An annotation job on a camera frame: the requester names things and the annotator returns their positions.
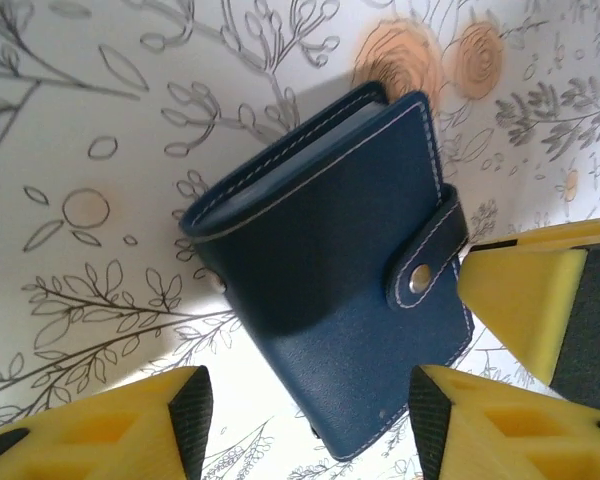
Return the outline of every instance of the floral patterned paper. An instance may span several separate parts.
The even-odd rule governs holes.
[[[0,0],[0,426],[205,364],[203,478],[422,478],[408,416],[329,457],[177,228],[372,79],[429,96],[472,242],[600,216],[600,0]],[[544,391],[478,321],[456,366]]]

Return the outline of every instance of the blue leather wallet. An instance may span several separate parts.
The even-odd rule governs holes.
[[[378,83],[350,92],[181,227],[337,460],[406,412],[415,365],[449,365],[471,339],[456,294],[467,227],[420,92],[390,105]]]

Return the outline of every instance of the snap button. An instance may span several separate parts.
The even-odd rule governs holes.
[[[429,265],[418,265],[411,273],[409,279],[409,290],[411,293],[422,293],[431,283],[431,269]]]
[[[227,291],[227,284],[225,281],[218,275],[216,272],[212,270],[207,270],[207,275],[209,276],[209,283],[211,287],[218,293],[224,293]]]

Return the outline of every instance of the metal snap fastener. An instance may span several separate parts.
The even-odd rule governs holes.
[[[419,265],[411,274],[411,279],[409,280],[409,290],[411,293],[422,293],[424,292],[429,284],[431,283],[431,269],[429,265]]]
[[[216,272],[211,270],[207,270],[207,275],[209,276],[209,283],[211,287],[218,293],[224,293],[227,291],[227,284],[225,281],[218,275]]]

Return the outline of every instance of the wallet strap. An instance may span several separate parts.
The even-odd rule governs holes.
[[[429,294],[449,262],[467,243],[467,224],[455,187],[443,184],[442,203],[424,227],[409,242],[391,269],[386,285],[387,302],[394,309],[416,307]],[[426,265],[431,278],[424,291],[413,292],[410,279]]]

